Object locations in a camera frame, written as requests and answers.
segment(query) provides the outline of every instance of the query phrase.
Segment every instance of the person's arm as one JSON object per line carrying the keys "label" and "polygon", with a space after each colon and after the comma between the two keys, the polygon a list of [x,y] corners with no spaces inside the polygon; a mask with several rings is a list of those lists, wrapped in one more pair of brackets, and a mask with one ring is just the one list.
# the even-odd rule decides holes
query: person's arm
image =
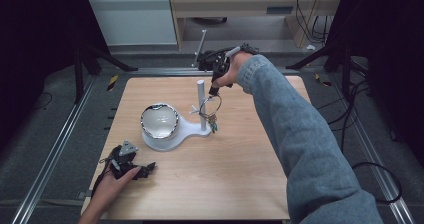
{"label": "person's arm", "polygon": [[118,197],[138,171],[140,171],[140,168],[133,168],[119,179],[115,179],[112,172],[107,171],[97,187],[95,195],[81,215],[78,224],[97,223],[106,208]]}
{"label": "person's arm", "polygon": [[237,82],[253,95],[258,116],[287,176],[292,223],[382,223],[326,121],[261,55],[238,53],[214,82]]}

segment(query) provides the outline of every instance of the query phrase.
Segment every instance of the black stand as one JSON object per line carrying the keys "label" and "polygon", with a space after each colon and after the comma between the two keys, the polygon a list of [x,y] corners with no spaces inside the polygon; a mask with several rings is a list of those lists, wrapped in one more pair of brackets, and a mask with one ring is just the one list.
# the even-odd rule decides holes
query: black stand
{"label": "black stand", "polygon": [[75,103],[78,103],[84,94],[82,64],[90,75],[98,75],[101,71],[96,58],[103,58],[126,72],[138,70],[138,68],[130,67],[110,55],[88,0],[49,1],[50,5],[55,7],[58,23],[64,25],[64,30],[73,49],[76,85]]}
{"label": "black stand", "polygon": [[341,0],[333,23],[336,25],[331,27],[326,45],[300,62],[286,68],[300,69],[319,57],[328,56],[324,66],[326,71],[334,72],[340,64],[343,64],[342,92],[346,97],[349,97],[351,70],[349,36],[352,27],[360,20],[362,8],[367,1],[369,0],[360,0],[359,2],[358,0]]}

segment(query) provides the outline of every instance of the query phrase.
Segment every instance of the black tool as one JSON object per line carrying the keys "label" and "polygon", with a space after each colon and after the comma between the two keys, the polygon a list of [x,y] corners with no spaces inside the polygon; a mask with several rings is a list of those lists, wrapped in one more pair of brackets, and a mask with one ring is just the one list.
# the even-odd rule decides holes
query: black tool
{"label": "black tool", "polygon": [[[230,69],[231,56],[239,51],[247,52],[252,55],[258,54],[258,49],[249,46],[244,43],[241,46],[234,48],[224,48],[218,51],[207,51],[204,54],[199,55],[199,70],[200,71],[213,71],[212,82],[216,79],[225,75]],[[211,87],[209,94],[212,96],[218,95],[219,88]]]}
{"label": "black tool", "polygon": [[132,161],[134,160],[137,151],[137,147],[135,147],[129,141],[124,141],[123,145],[118,145],[115,147],[107,158],[100,160],[100,163],[105,162],[105,167],[102,173],[97,177],[91,196],[94,196],[98,185],[106,174],[106,169],[108,166],[110,167],[110,171],[113,173],[116,179],[121,178],[129,170],[136,167],[140,167],[140,171],[138,171],[138,173],[133,177],[133,180],[147,178],[150,172],[155,168],[156,162],[150,163],[147,166],[134,165]]}

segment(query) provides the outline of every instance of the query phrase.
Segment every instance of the black tripod leg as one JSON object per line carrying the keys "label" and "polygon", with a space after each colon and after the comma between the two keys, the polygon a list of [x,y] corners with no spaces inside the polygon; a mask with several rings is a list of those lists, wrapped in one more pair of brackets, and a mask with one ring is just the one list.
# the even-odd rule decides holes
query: black tripod leg
{"label": "black tripod leg", "polygon": [[294,65],[291,65],[291,66],[286,66],[286,69],[300,69],[300,68],[306,66],[307,64],[309,64],[310,62],[314,61],[317,58],[320,58],[322,56],[327,56],[337,47],[337,44],[338,44],[338,42],[336,42],[336,41],[328,43],[325,47],[323,47],[323,48],[319,49],[318,51],[312,53],[311,55],[307,56],[306,58],[304,58],[300,62],[298,62]]}
{"label": "black tripod leg", "polygon": [[99,57],[101,57],[101,58],[105,59],[106,61],[108,61],[108,62],[112,63],[113,65],[115,65],[115,66],[117,66],[117,67],[121,68],[121,69],[122,69],[122,70],[124,70],[124,71],[127,71],[127,72],[129,72],[129,71],[138,71],[138,68],[130,67],[130,66],[128,66],[128,65],[126,65],[126,64],[124,64],[124,63],[122,63],[122,62],[120,62],[119,60],[117,60],[117,59],[115,59],[115,58],[111,57],[110,55],[107,55],[107,54],[105,54],[105,53],[101,52],[100,50],[98,50],[97,48],[95,48],[95,47],[93,47],[93,46],[86,45],[86,46],[85,46],[85,48],[86,48],[86,49],[87,49],[90,53],[92,53],[92,54],[94,54],[94,55],[96,55],[96,56],[99,56]]}

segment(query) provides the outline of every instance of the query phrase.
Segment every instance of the white cabinet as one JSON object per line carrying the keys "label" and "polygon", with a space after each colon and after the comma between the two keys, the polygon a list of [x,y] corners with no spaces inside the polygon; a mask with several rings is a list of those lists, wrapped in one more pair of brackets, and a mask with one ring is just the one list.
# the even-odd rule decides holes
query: white cabinet
{"label": "white cabinet", "polygon": [[169,0],[89,1],[110,48],[176,46]]}

